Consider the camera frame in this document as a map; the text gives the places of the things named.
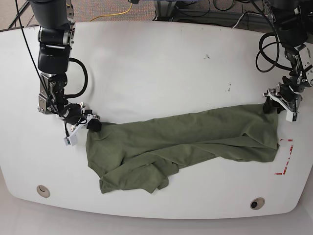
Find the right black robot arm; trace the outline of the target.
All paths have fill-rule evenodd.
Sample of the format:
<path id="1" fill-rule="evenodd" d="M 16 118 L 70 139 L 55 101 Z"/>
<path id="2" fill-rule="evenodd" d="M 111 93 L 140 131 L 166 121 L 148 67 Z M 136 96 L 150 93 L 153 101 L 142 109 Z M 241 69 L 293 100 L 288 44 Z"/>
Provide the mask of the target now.
<path id="1" fill-rule="evenodd" d="M 32 0 L 30 1 L 34 16 L 40 28 L 38 69 L 41 71 L 39 112 L 44 115 L 57 115 L 65 125 L 73 129 L 86 128 L 94 132 L 101 130 L 101 122 L 92 110 L 83 103 L 71 103 L 87 89 L 89 76 L 85 65 L 70 56 L 75 33 L 75 22 L 69 15 L 65 0 Z M 71 62 L 78 64 L 83 71 L 82 89 L 75 94 L 66 94 L 67 69 Z"/>

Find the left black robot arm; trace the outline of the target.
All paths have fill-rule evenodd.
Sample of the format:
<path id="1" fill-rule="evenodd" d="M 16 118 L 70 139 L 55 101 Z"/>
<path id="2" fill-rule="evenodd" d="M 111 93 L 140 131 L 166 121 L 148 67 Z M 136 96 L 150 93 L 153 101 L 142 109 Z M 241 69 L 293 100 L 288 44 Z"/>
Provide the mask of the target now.
<path id="1" fill-rule="evenodd" d="M 278 65 L 289 71 L 282 83 L 268 89 L 263 110 L 286 110 L 286 119 L 296 121 L 302 100 L 301 93 L 313 85 L 313 54 L 305 45 L 313 33 L 313 2 L 311 0 L 264 0 L 262 2 L 267 18 L 272 23 L 279 44 L 284 48 L 284 56 L 291 67 Z"/>

